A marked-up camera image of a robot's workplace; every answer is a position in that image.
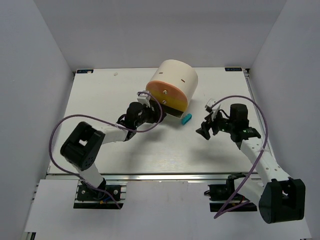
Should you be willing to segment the long teal lego brick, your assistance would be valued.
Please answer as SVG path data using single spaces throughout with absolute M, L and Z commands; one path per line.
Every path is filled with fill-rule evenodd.
M 192 114 L 188 113 L 181 119 L 181 124 L 185 125 L 187 122 L 189 122 L 192 119 Z

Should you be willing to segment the yellow drawer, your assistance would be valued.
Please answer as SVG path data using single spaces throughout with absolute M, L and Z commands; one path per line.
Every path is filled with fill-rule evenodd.
M 160 103 L 169 108 L 185 112 L 188 108 L 189 102 L 186 96 L 182 92 L 171 94 L 167 92 L 151 91 L 152 96 Z

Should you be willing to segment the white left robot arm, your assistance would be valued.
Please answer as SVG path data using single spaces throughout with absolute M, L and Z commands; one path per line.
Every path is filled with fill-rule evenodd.
M 141 125 L 156 124 L 167 116 L 156 102 L 149 105 L 130 103 L 126 113 L 117 120 L 118 127 L 92 127 L 85 121 L 78 123 L 60 148 L 60 154 L 75 167 L 82 185 L 89 189 L 95 199 L 102 199 L 106 193 L 106 180 L 99 173 L 95 160 L 102 145 L 111 142 L 126 142 L 133 138 Z

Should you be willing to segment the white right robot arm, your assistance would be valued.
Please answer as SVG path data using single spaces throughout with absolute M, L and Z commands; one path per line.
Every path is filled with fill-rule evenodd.
M 219 132 L 228 133 L 262 181 L 262 185 L 259 185 L 248 174 L 230 174 L 225 184 L 210 185 L 207 195 L 211 201 L 231 198 L 239 200 L 240 206 L 249 202 L 251 206 L 256 206 L 268 224 L 302 220 L 305 214 L 306 186 L 301 179 L 294 179 L 286 173 L 264 149 L 260 133 L 250 127 L 247 106 L 234 103 L 230 106 L 229 116 L 223 117 L 224 111 L 220 104 L 210 100 L 205 110 L 208 115 L 196 132 L 206 140 Z

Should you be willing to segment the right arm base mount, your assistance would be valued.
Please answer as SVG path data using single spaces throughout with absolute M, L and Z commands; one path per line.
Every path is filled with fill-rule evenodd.
M 242 182 L 242 180 L 246 177 L 247 174 L 243 173 L 234 173 L 227 177 L 225 180 L 225 183 L 223 184 L 209 184 L 208 189 L 203 193 L 204 196 L 209 197 L 209 207 L 210 212 L 218 212 L 218 210 L 223 206 L 224 202 L 232 195 L 232 193 L 235 191 L 237 187 L 235 187 L 234 181 L 239 180 Z M 263 185 L 251 180 L 250 178 L 247 180 L 245 185 L 240 190 L 246 190 L 249 189 L 249 186 L 258 186 L 260 193 L 263 192 Z M 240 191 L 233 197 L 232 201 L 228 203 L 228 205 L 225 207 L 225 209 L 230 209 L 232 207 L 235 207 L 239 204 L 242 204 L 249 199 L 245 197 L 244 195 L 240 194 Z M 231 210 L 231 212 L 257 212 L 257 206 L 250 202 L 246 205 L 243 205 L 239 208 Z

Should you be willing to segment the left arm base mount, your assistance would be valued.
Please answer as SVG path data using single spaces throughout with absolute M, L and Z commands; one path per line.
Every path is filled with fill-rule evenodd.
M 107 193 L 91 189 L 79 181 L 75 192 L 73 208 L 87 210 L 120 210 L 126 199 L 127 183 L 121 181 L 107 182 L 105 191 L 114 198 L 118 206 Z

